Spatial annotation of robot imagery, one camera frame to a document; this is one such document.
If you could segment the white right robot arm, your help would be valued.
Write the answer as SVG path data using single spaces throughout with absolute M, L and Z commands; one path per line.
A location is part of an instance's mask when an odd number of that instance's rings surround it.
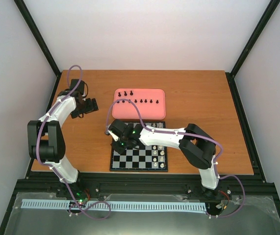
M 128 147 L 160 145 L 180 150 L 188 162 L 199 170 L 203 188 L 214 191 L 220 176 L 217 172 L 216 153 L 222 145 L 195 124 L 185 128 L 159 128 L 143 122 L 133 126 L 116 119 L 106 126 L 105 134 L 111 136 L 112 148 L 123 153 Z

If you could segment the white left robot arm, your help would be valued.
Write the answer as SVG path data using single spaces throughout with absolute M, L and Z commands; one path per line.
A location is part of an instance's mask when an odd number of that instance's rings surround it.
M 88 98 L 86 82 L 73 79 L 70 87 L 61 91 L 56 102 L 38 120 L 27 124 L 28 151 L 32 159 L 48 166 L 60 182 L 68 183 L 68 192 L 74 197 L 84 194 L 85 185 L 78 179 L 79 171 L 66 157 L 66 144 L 62 125 L 68 117 L 83 118 L 85 114 L 98 110 L 94 98 Z

